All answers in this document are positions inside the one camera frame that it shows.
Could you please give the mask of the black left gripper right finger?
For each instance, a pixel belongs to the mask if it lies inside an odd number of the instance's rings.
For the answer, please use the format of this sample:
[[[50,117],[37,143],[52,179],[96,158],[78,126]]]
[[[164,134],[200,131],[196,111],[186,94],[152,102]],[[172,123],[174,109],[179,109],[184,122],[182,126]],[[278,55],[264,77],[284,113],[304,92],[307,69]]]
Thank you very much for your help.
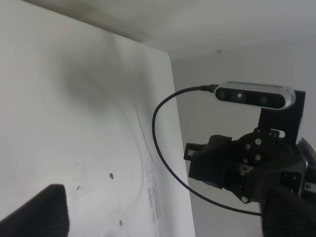
[[[261,203],[262,232],[265,237],[314,237],[316,235],[316,195],[302,196],[283,186],[269,188]]]

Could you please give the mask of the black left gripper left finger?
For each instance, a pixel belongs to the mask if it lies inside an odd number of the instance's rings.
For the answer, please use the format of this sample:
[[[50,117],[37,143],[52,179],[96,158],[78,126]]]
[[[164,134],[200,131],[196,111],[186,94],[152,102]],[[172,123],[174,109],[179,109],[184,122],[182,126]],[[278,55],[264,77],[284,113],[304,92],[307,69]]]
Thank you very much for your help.
[[[0,221],[2,237],[67,237],[70,219],[64,185],[51,184]]]

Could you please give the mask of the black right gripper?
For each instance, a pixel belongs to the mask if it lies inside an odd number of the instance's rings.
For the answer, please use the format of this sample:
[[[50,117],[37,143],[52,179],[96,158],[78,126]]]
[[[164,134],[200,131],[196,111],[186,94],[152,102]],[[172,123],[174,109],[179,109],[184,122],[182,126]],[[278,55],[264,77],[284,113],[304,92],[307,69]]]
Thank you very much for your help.
[[[308,161],[277,130],[255,129],[238,140],[212,135],[207,144],[187,143],[189,177],[232,192],[242,202],[262,202],[271,187],[302,192]]]

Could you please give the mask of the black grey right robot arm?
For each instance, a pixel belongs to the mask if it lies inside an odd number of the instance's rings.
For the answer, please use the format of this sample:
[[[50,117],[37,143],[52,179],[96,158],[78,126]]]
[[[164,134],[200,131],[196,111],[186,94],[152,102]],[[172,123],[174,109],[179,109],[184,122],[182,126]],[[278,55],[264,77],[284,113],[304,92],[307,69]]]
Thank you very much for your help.
[[[187,143],[189,177],[226,189],[244,203],[263,202],[271,187],[298,196],[316,179],[316,155],[305,139],[289,144],[277,130],[255,129],[237,140],[212,135],[207,144]]]

